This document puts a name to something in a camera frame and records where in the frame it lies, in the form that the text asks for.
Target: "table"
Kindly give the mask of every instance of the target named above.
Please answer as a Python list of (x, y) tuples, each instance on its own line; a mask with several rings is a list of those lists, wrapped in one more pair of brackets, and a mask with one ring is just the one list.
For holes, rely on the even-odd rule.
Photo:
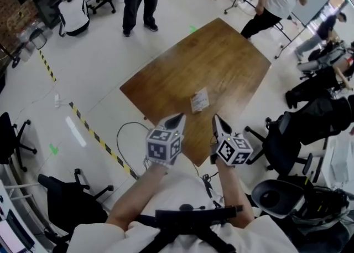
[[(155, 125), (165, 116), (186, 114), (183, 153), (200, 166), (210, 154), (213, 115), (234, 126), (269, 67), (263, 54), (217, 18), (153, 60), (121, 90)], [(193, 115), (190, 97), (203, 87), (210, 106)]]
[[(11, 210), (14, 213), (14, 215), (16, 216), (16, 218), (19, 221), (19, 223), (21, 224), (21, 226), (23, 227), (23, 229), (27, 232), (27, 234), (34, 241), (34, 246), (31, 249), (31, 252), (33, 252), (33, 253), (48, 253), (48, 251), (43, 247), (43, 245), (37, 240), (37, 238), (29, 230), (26, 223), (23, 221), (22, 217), (19, 215), (19, 213), (17, 212), (17, 209), (15, 208), (15, 206), (12, 203), (12, 200), (14, 200), (14, 198), (11, 199), (6, 191), (6, 189), (31, 187), (31, 186), (36, 186), (36, 185), (37, 184), (24, 184), (24, 185), (14, 185), (14, 186), (6, 187), (6, 186), (4, 186), (2, 181), (0, 180), (0, 196), (3, 199), (3, 201), (0, 203), (0, 206), (3, 210), (3, 215), (0, 214), (0, 217), (1, 217), (1, 219), (5, 219), (8, 212)], [(15, 198), (15, 199), (25, 199), (25, 198), (28, 198), (28, 197), (23, 196), (23, 197), (19, 197), (19, 198)]]

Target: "hazard tape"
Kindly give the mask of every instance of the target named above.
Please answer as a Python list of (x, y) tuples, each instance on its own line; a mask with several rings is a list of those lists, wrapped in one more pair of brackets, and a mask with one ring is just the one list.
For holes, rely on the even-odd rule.
[(86, 122), (86, 120), (84, 120), (82, 118), (81, 113), (77, 110), (77, 108), (74, 106), (74, 104), (71, 102), (71, 103), (69, 103), (69, 105), (73, 109), (73, 111), (76, 114), (76, 116), (85, 125), (86, 129), (88, 130), (88, 132), (96, 139), (96, 141), (98, 143), (101, 144), (101, 146), (107, 151), (107, 153), (109, 153), (111, 155), (111, 157), (114, 158), (124, 168), (124, 170), (128, 174), (130, 174), (135, 180), (138, 180), (139, 176), (134, 172), (134, 170), (132, 170), (129, 167), (129, 165), (127, 165), (123, 160), (118, 158), (118, 156), (114, 153), (114, 151), (111, 148), (109, 148), (109, 146), (99, 137), (99, 135), (97, 135), (97, 133), (89, 127), (89, 124)]
[(50, 69), (50, 67), (49, 67), (47, 61), (45, 60), (44, 55), (43, 55), (43, 53), (42, 53), (41, 50), (39, 51), (39, 55), (40, 55), (40, 57), (42, 58), (43, 63), (44, 63), (44, 65), (46, 66), (46, 69), (48, 70), (48, 73), (49, 73), (49, 75), (51, 76), (53, 82), (55, 82), (55, 81), (56, 81), (56, 78), (55, 78), (55, 76), (54, 76), (54, 74), (53, 74), (53, 71)]

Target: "hand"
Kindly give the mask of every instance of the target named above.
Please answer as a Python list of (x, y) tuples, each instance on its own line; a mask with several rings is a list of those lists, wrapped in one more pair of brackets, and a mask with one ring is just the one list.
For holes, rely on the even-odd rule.
[(258, 5), (256, 6), (255, 10), (256, 10), (256, 14), (257, 14), (257, 15), (262, 15), (263, 12), (264, 12), (264, 6), (258, 4)]

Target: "desk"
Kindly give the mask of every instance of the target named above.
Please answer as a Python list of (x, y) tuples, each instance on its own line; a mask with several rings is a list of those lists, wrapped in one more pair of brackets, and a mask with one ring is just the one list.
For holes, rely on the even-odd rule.
[(0, 217), (2, 219), (5, 219), (8, 212), (11, 210), (14, 213), (14, 215), (16, 216), (16, 218), (18, 219), (18, 221), (21, 224), (21, 226), (23, 227), (23, 229), (33, 239), (34, 246), (32, 248), (32, 252), (33, 253), (48, 253), (48, 251), (42, 246), (42, 244), (36, 239), (36, 237), (32, 234), (32, 232), (26, 226), (25, 222), (23, 221), (23, 219), (21, 218), (21, 216), (17, 212), (17, 209), (13, 205), (11, 198), (8, 195), (7, 190), (5, 189), (5, 186), (1, 180), (0, 180), (0, 195), (3, 198), (3, 202), (0, 203), (0, 206), (1, 206), (3, 213), (4, 213), (4, 215), (0, 214)]
[[(269, 67), (262, 53), (217, 18), (152, 61), (121, 90), (155, 125), (165, 116), (186, 114), (183, 153), (200, 166), (210, 155), (214, 114), (235, 126)], [(193, 115), (190, 97), (203, 87), (210, 106)]]

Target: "paper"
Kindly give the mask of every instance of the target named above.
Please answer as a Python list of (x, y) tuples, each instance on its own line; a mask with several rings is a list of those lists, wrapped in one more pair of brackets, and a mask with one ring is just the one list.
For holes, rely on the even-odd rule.
[(200, 112), (204, 108), (210, 105), (206, 87), (201, 89), (191, 98), (191, 105), (192, 105), (192, 113)]

